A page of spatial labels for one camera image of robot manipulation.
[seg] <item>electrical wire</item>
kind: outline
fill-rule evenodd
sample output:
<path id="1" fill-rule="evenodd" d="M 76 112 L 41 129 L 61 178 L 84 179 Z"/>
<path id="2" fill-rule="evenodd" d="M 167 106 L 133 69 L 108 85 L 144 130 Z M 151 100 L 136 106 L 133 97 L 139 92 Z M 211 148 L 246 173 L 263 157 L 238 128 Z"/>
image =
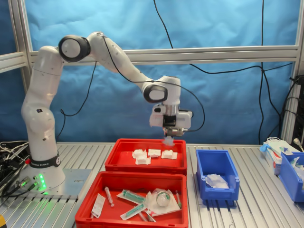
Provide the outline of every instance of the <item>electrical wire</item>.
<path id="1" fill-rule="evenodd" d="M 295 96 L 291 96 L 291 97 L 289 97 L 289 98 L 287 98 L 287 100 L 289 100 L 289 99 L 297 99 L 298 101 L 300 101 L 300 98 L 298 98 L 298 97 L 295 97 Z"/>
<path id="2" fill-rule="evenodd" d="M 294 112 L 292 112 L 292 111 L 290 111 L 290 110 L 285 110 L 285 112 L 290 112 L 290 113 L 294 114 L 295 116 L 297 116 L 296 113 L 294 113 Z"/>
<path id="3" fill-rule="evenodd" d="M 125 78 L 128 82 L 132 82 L 132 83 L 147 83 L 147 82 L 152 82 L 152 83 L 154 83 L 154 82 L 159 82 L 159 83 L 169 84 L 169 85 L 173 85 L 173 86 L 175 85 L 175 86 L 178 86 L 178 87 L 180 87 L 180 88 L 182 88 L 182 89 L 188 91 L 190 94 L 192 94 L 192 95 L 196 98 L 196 100 L 197 100 L 198 103 L 200 104 L 200 106 L 201 106 L 201 108 L 202 108 L 202 110 L 203 110 L 203 114 L 204 114 L 204 119 L 203 119 L 202 125 L 201 125 L 198 129 L 196 129 L 196 130 L 188 130 L 188 132 L 196 132 L 196 131 L 198 131 L 199 129 L 201 129 L 201 128 L 204 126 L 204 124 L 205 124 L 205 110 L 204 110 L 204 106 L 203 106 L 203 104 L 200 102 L 200 100 L 197 98 L 197 96 L 195 96 L 194 93 L 192 93 L 190 90 L 186 89 L 185 87 L 182 87 L 181 85 L 177 85 L 177 84 L 170 83 L 170 82 L 162 82 L 162 81 L 157 81 L 157 80 L 151 80 L 151 81 L 138 81 L 138 82 L 131 81 L 130 79 L 126 78 L 126 77 L 119 71 L 119 69 L 117 68 L 117 66 L 116 66 L 116 64 L 115 64 L 115 62 L 114 62 L 114 60 L 113 60 L 113 58 L 112 58 L 110 49 L 109 49 L 109 47 L 108 47 L 108 45 L 107 45 L 107 43 L 106 43 L 106 40 L 105 40 L 105 37 L 104 37 L 104 36 L 103 36 L 103 39 L 104 39 L 104 41 L 105 41 L 104 43 L 105 43 L 105 46 L 106 46 L 106 48 L 107 48 L 107 50 L 108 50 L 108 53 L 109 53 L 109 55 L 110 55 L 110 58 L 111 58 L 111 61 L 112 61 L 113 65 L 115 66 L 117 72 L 118 72 L 123 78 Z"/>
<path id="4" fill-rule="evenodd" d="M 288 97 L 288 96 L 290 95 L 290 93 L 291 93 L 293 87 L 294 87 L 295 84 L 297 83 L 297 79 L 292 79 L 292 78 L 290 78 L 290 79 L 293 80 L 293 84 L 290 86 L 290 88 L 289 88 L 289 90 L 288 90 L 288 93 L 287 93 L 287 95 L 286 95 L 286 97 L 285 97 L 285 100 L 284 100 L 284 102 L 283 102 L 282 111 L 281 111 L 281 113 L 280 113 L 281 119 L 283 119 L 283 117 L 284 117 L 285 108 L 286 108 L 286 105 L 287 105 L 287 101 L 288 101 L 289 99 L 291 99 L 291 98 L 295 98 L 295 99 L 298 99 L 298 100 L 299 100 L 299 98 L 297 98 L 297 97 L 293 97 L 293 96 L 292 96 L 292 97 Z M 278 127 L 278 125 L 274 127 L 274 129 L 273 129 L 273 130 L 271 131 L 271 133 L 268 135 L 268 138 L 270 137 L 270 135 L 272 134 L 272 132 L 273 132 L 277 127 Z"/>
<path id="5" fill-rule="evenodd" d="M 155 5 L 156 12 L 157 12 L 157 14 L 158 14 L 158 16 L 159 16 L 159 18 L 160 18 L 160 20 L 161 20 L 161 22 L 162 22 L 162 24 L 163 24 L 165 30 L 166 30 L 167 37 L 168 37 L 168 40 L 169 40 L 169 42 L 170 42 L 170 46 L 171 46 L 171 48 L 174 48 L 173 45 L 172 45 L 172 42 L 171 42 L 171 39 L 170 39 L 168 30 L 167 30 L 167 27 L 166 27 L 165 23 L 164 23 L 163 20 L 162 20 L 162 17 L 160 16 L 160 14 L 159 14 L 159 12 L 158 12 L 158 9 L 157 9 L 157 6 L 156 6 L 156 1 L 153 0 L 153 2 L 154 2 L 154 5 Z M 261 45 L 263 46 L 263 44 L 264 44 L 264 0 L 262 1 L 262 26 L 261 26 L 261 38 L 262 38 Z M 290 65 L 290 64 L 292 64 L 292 63 L 285 64 L 285 65 L 283 65 L 283 66 L 274 67 L 274 68 L 268 69 L 268 70 L 278 69 L 278 68 L 281 68 L 281 67 L 288 66 L 288 65 Z M 263 63 L 261 63 L 261 66 L 255 65 L 255 66 L 246 67 L 246 68 L 239 69 L 239 70 L 222 71 L 222 72 L 208 72 L 208 71 L 205 71 L 205 70 L 199 68 L 198 66 L 196 66 L 196 65 L 194 65 L 194 64 L 189 64 L 189 65 L 195 67 L 196 69 L 198 69 L 198 70 L 200 70 L 200 71 L 202 71 L 202 72 L 204 72 L 204 73 L 206 73 L 206 74 L 211 74 L 211 75 L 214 75 L 214 74 L 224 74 L 224 73 L 234 73 L 234 72 L 239 72 L 239 71 L 243 71 L 243 70 L 247 70 L 247 69 L 255 68 L 255 67 L 260 68 L 261 71 L 262 71 L 262 80 L 261 80 L 261 82 L 263 81 L 263 75 L 264 75 L 264 77 L 265 77 L 265 79 L 266 79 L 266 84 L 267 84 L 267 89 L 268 89 L 268 97 L 269 97 L 270 104 L 271 104 L 271 106 L 274 108 L 274 110 L 277 112 L 277 114 L 279 115 L 279 122 L 281 123 L 281 115 L 280 115 L 280 113 L 278 112 L 278 110 L 275 108 L 275 106 L 273 105 L 273 103 L 272 103 L 272 101 L 271 101 L 269 84 L 268 84 L 268 81 L 267 81 L 267 77 L 266 77 L 266 74 L 265 74 L 265 70 L 264 70 L 264 68 L 263 68 Z M 262 124 L 263 124 L 263 121 L 264 121 L 264 115 L 263 115 L 262 105 L 261 105 L 261 101 L 260 101 L 260 99 L 261 99 L 261 90 L 262 90 L 262 86 L 260 86 L 260 93 L 259 93 L 259 104 L 260 104 L 260 109 L 261 109 L 261 114 L 262 114 L 262 121 L 261 121 L 260 129 L 259 129 L 259 134 L 258 134 L 258 135 L 259 135 L 259 139 L 258 139 L 258 140 L 259 140 L 259 144 L 260 144 L 260 131 L 261 131 Z"/>
<path id="6" fill-rule="evenodd" d="M 263 73 L 262 73 L 262 77 L 261 77 L 260 93 L 259 93 L 259 97 L 258 97 L 258 103 L 260 105 L 260 110 L 261 110 L 261 115 L 262 115 L 262 121 L 261 121 L 261 124 L 260 124 L 260 128 L 258 130 L 258 144 L 259 145 L 261 144 L 260 135 L 261 135 L 262 125 L 263 125 L 263 122 L 264 122 L 264 113 L 263 113 L 262 104 L 261 104 L 262 85 L 263 85 Z"/>
<path id="7" fill-rule="evenodd" d="M 92 76 L 91 76 L 90 85 L 89 85 L 89 88 L 88 88 L 88 90 L 87 90 L 87 94 L 86 94 L 85 100 L 84 100 L 84 102 L 82 103 L 80 109 L 79 109 L 76 113 L 74 113 L 74 114 L 72 114 L 72 115 L 67 115 L 67 114 L 65 114 L 65 112 L 64 112 L 62 109 L 60 109 L 60 112 L 62 113 L 64 119 L 63 119 L 63 125 L 62 125 L 62 128 L 61 128 L 61 131 L 60 131 L 59 134 L 57 135 L 56 140 L 58 140 L 59 136 L 61 135 L 61 133 L 62 133 L 64 127 L 65 127 L 65 124 L 66 124 L 66 116 L 71 117 L 71 116 L 77 115 L 77 114 L 81 111 L 81 109 L 83 108 L 83 106 L 85 105 L 86 100 L 87 100 L 87 98 L 89 97 L 90 88 L 91 88 L 91 84 L 92 84 L 92 81 L 93 81 L 93 77 L 94 77 L 94 72 L 95 72 L 95 69 L 96 69 L 96 65 L 97 65 L 97 61 L 95 61 L 94 69 L 93 69 Z"/>
<path id="8" fill-rule="evenodd" d="M 19 145 L 19 146 L 16 146 L 14 147 L 13 149 L 6 149 L 6 148 L 3 148 L 1 146 L 2 143 L 19 143 L 19 142 L 24 142 L 24 141 L 12 141 L 12 142 L 0 142 L 0 149 L 6 151 L 6 152 L 9 152 L 9 153 L 12 153 L 14 154 L 16 157 L 20 158 L 21 160 L 25 161 L 23 158 L 19 157 L 17 154 L 14 153 L 14 150 L 19 148 L 19 147 L 22 147 L 22 146 L 25 146 L 28 144 L 28 142 L 26 141 L 26 143 L 22 144 L 22 145 Z"/>

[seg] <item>blue bin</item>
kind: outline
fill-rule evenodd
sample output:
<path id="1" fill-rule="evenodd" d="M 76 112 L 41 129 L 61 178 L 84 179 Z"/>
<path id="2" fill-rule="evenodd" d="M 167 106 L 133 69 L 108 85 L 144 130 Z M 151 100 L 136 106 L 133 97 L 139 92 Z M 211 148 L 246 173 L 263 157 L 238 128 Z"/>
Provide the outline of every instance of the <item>blue bin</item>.
<path id="1" fill-rule="evenodd" d="M 239 177 L 228 151 L 196 150 L 198 180 L 202 200 L 238 200 Z M 208 174 L 220 175 L 229 189 L 210 188 L 206 185 Z"/>
<path id="2" fill-rule="evenodd" d="M 304 153 L 303 152 L 293 152 L 293 155 L 282 155 L 282 165 L 280 172 L 280 179 L 285 186 L 291 200 L 293 202 L 304 202 L 304 191 L 302 190 L 303 181 L 296 174 L 294 168 L 291 166 L 290 162 L 296 158 L 300 157 L 297 161 L 300 165 L 304 165 Z"/>

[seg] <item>slotted worktable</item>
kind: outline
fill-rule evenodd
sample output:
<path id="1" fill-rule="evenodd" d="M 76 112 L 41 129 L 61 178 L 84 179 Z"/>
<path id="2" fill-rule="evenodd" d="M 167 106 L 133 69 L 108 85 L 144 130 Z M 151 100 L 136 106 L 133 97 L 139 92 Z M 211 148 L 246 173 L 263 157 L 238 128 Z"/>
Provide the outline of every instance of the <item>slotted worktable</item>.
<path id="1" fill-rule="evenodd" d="M 62 166 L 92 169 L 84 194 L 78 200 L 17 197 L 0 206 L 8 227 L 76 227 L 74 216 L 113 143 L 58 143 Z M 187 145 L 188 204 L 190 228 L 304 228 L 304 204 L 294 204 L 280 179 L 271 174 L 258 146 Z M 234 207 L 216 200 L 202 204 L 195 173 L 196 149 L 228 150 L 240 178 L 239 198 Z"/>

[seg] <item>plastic packaging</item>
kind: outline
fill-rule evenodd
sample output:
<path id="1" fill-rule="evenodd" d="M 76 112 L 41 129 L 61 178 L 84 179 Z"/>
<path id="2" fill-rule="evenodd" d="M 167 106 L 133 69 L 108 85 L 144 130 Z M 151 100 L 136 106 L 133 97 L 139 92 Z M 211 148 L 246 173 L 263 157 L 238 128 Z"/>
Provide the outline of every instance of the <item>plastic packaging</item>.
<path id="1" fill-rule="evenodd" d="M 162 141 L 163 144 L 167 145 L 167 146 L 174 146 L 174 142 L 173 142 L 173 137 L 171 136 L 166 136 L 164 138 L 164 140 Z"/>
<path id="2" fill-rule="evenodd" d="M 146 200 L 144 196 L 138 195 L 129 190 L 123 190 L 122 193 L 119 193 L 117 196 L 137 204 L 143 203 Z"/>
<path id="3" fill-rule="evenodd" d="M 108 200 L 109 200 L 109 202 L 111 204 L 111 207 L 114 207 L 113 199 L 112 199 L 112 196 L 111 196 L 109 188 L 105 187 L 104 190 L 105 190 L 106 196 L 108 197 Z"/>
<path id="4" fill-rule="evenodd" d="M 295 165 L 297 168 L 299 168 L 300 170 L 304 171 L 304 166 L 303 165 L 299 165 L 298 163 Z"/>
<path id="5" fill-rule="evenodd" d="M 132 152 L 132 157 L 133 158 L 138 158 L 139 156 L 145 155 L 147 157 L 147 151 L 146 150 L 142 150 L 142 149 L 138 149 Z"/>
<path id="6" fill-rule="evenodd" d="M 176 192 L 176 197 L 177 197 L 177 202 L 178 202 L 178 205 L 179 205 L 179 207 L 181 208 L 181 201 L 180 201 L 180 196 L 179 196 L 179 193 L 178 193 L 178 191 L 177 191 L 177 190 L 176 190 L 175 192 Z"/>
<path id="7" fill-rule="evenodd" d="M 159 206 L 157 202 L 157 196 L 159 193 L 165 192 L 169 195 L 170 201 L 169 204 L 166 207 Z M 164 215 L 168 213 L 172 213 L 175 211 L 180 210 L 179 205 L 177 204 L 172 192 L 170 190 L 162 190 L 162 189 L 155 189 L 153 193 L 148 192 L 147 195 L 147 203 L 148 203 L 148 210 L 150 211 L 150 214 L 154 216 L 158 215 Z"/>
<path id="8" fill-rule="evenodd" d="M 127 220 L 131 217 L 133 217 L 134 215 L 137 215 L 139 212 L 145 210 L 147 207 L 145 206 L 145 204 L 139 204 L 136 207 L 134 207 L 133 209 L 127 211 L 126 213 L 122 214 L 120 217 L 122 218 L 122 220 Z"/>
<path id="9" fill-rule="evenodd" d="M 136 165 L 149 165 L 151 164 L 151 157 L 147 157 L 147 155 L 140 155 L 136 158 Z"/>
<path id="10" fill-rule="evenodd" d="M 282 152 L 286 155 L 292 155 L 292 152 L 299 152 L 296 148 L 289 145 L 286 141 L 279 140 L 277 138 L 268 138 L 267 143 L 277 154 L 281 154 Z"/>
<path id="11" fill-rule="evenodd" d="M 176 159 L 177 158 L 177 152 L 170 151 L 163 151 L 161 154 L 161 158 L 167 158 L 167 159 Z"/>
<path id="12" fill-rule="evenodd" d="M 296 157 L 296 158 L 294 158 L 294 159 L 290 162 L 290 164 L 291 164 L 291 166 L 292 166 L 293 168 L 295 167 L 296 162 L 298 161 L 299 158 L 300 158 L 300 157 Z"/>
<path id="13" fill-rule="evenodd" d="M 141 219 L 144 221 L 144 222 L 147 222 L 148 220 L 144 217 L 144 215 L 139 212 L 138 215 L 141 217 Z"/>
<path id="14" fill-rule="evenodd" d="M 157 158 L 161 155 L 161 150 L 149 149 L 148 150 L 148 155 L 152 158 Z"/>
<path id="15" fill-rule="evenodd" d="M 93 218 L 94 216 L 96 218 L 99 218 L 101 211 L 103 209 L 104 203 L 105 203 L 105 197 L 103 197 L 102 195 L 100 195 L 98 193 L 94 206 L 93 206 L 93 209 L 91 211 L 91 213 L 92 213 L 91 218 Z"/>
<path id="16" fill-rule="evenodd" d="M 170 203 L 170 195 L 165 191 L 161 191 L 157 194 L 156 202 L 160 207 L 167 207 Z"/>
<path id="17" fill-rule="evenodd" d="M 146 214 L 148 215 L 149 222 L 156 222 L 155 219 L 151 215 L 148 214 L 148 212 L 146 212 Z"/>
<path id="18" fill-rule="evenodd" d="M 216 174 L 207 175 L 206 183 L 213 188 L 229 189 L 228 183 L 220 175 L 216 175 Z"/>

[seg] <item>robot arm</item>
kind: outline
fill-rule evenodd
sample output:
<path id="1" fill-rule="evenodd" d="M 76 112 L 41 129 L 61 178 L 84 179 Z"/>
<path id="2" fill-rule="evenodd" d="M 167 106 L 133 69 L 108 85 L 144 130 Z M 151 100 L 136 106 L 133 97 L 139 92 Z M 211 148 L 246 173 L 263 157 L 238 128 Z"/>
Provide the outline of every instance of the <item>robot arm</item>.
<path id="1" fill-rule="evenodd" d="M 150 126 L 162 127 L 166 136 L 182 136 L 191 126 L 192 112 L 179 110 L 181 82 L 178 78 L 163 76 L 157 81 L 151 80 L 131 63 L 117 44 L 101 32 L 92 33 L 88 38 L 66 36 L 58 47 L 44 46 L 39 50 L 21 109 L 31 157 L 29 166 L 20 172 L 19 180 L 30 180 L 27 185 L 37 186 L 32 190 L 34 192 L 53 189 L 65 180 L 59 166 L 55 119 L 49 108 L 57 93 L 63 65 L 78 62 L 86 56 L 134 82 L 148 102 L 161 102 L 153 107 Z"/>
<path id="2" fill-rule="evenodd" d="M 163 127 L 166 136 L 182 136 L 190 128 L 192 112 L 179 111 L 181 82 L 178 78 L 163 76 L 153 81 L 141 73 L 125 52 L 101 32 L 94 32 L 87 39 L 66 36 L 58 48 L 65 61 L 78 62 L 90 56 L 108 70 L 121 73 L 127 80 L 137 84 L 148 102 L 162 102 L 153 107 L 150 126 Z"/>

